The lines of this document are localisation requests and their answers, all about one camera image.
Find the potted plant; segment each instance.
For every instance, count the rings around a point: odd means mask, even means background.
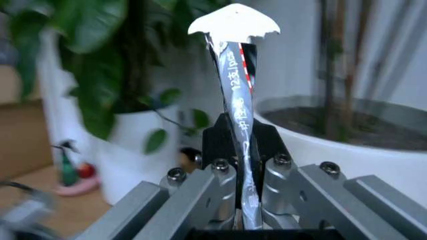
[[[208,116],[198,109],[194,126],[179,123],[180,90],[152,92],[149,66],[162,66],[168,48],[200,43],[187,35],[189,24],[227,0],[30,0],[20,7],[8,2],[2,1],[2,9],[10,13],[19,52],[21,97],[34,87],[44,47],[40,34],[50,27],[61,67],[76,83],[57,94],[75,98],[81,122],[94,137],[90,148],[110,204],[141,180],[158,183],[177,164],[179,129],[192,135],[208,126]]]
[[[416,3],[398,4],[384,36],[376,31],[366,33],[368,26],[374,26],[374,18],[369,16],[379,8],[374,3],[314,3],[320,10],[319,74],[315,79],[318,91],[312,95],[259,99],[255,117],[276,126],[299,166],[332,161],[347,178],[376,175],[427,207],[425,192],[419,189],[427,184],[426,112],[388,102],[397,86],[406,87],[403,73],[425,32],[427,4],[419,3],[421,11],[409,25],[402,50],[392,61],[390,56],[398,49],[396,42],[405,19]],[[362,47],[377,37],[383,40],[378,50]],[[368,69],[371,67],[372,71],[361,79],[361,63],[371,53],[374,61]],[[355,86],[361,80],[364,82],[359,84],[364,84],[366,90],[358,99]]]

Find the soil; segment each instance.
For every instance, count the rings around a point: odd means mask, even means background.
[[[266,112],[263,117],[272,123],[291,131],[322,139],[319,134],[319,112],[315,107],[294,107]],[[355,113],[353,119],[366,119],[363,113]],[[427,151],[427,136],[384,120],[375,118],[375,125],[355,126],[347,138],[347,143],[385,149]]]

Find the small figurine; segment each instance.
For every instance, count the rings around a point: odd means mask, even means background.
[[[59,145],[52,147],[61,149],[62,164],[59,171],[59,185],[55,192],[63,197],[72,197],[85,194],[96,189],[99,184],[99,178],[96,175],[95,167],[87,162],[81,163],[78,168],[74,167],[72,159],[67,155],[66,150],[78,153],[72,145],[72,140],[63,141]]]
[[[78,153],[78,151],[71,145],[70,140],[63,141],[61,144],[54,145],[52,147],[60,149],[62,154],[62,164],[59,173],[59,179],[61,181],[61,184],[65,187],[69,187],[76,184],[79,180],[79,174],[71,163],[70,158],[67,155],[66,149],[70,149],[75,153]]]

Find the red ball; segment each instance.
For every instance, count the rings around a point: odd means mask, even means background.
[[[78,166],[78,176],[82,179],[87,179],[95,174],[95,168],[92,164],[84,162]]]

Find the plant stem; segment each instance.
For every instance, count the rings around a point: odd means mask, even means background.
[[[173,124],[177,125],[178,127],[182,128],[182,129],[185,129],[185,130],[192,130],[192,128],[191,128],[191,127],[184,126],[184,125],[182,125],[182,124],[181,124],[181,123],[179,123],[179,122],[176,122],[176,121],[174,121],[174,120],[171,120],[171,119],[169,119],[169,118],[165,117],[165,116],[164,116],[163,114],[161,114],[157,109],[152,108],[151,110],[153,110],[153,111],[154,111],[157,115],[159,115],[163,120],[166,120],[166,121],[168,121],[168,122],[170,122],[170,123],[173,123]]]

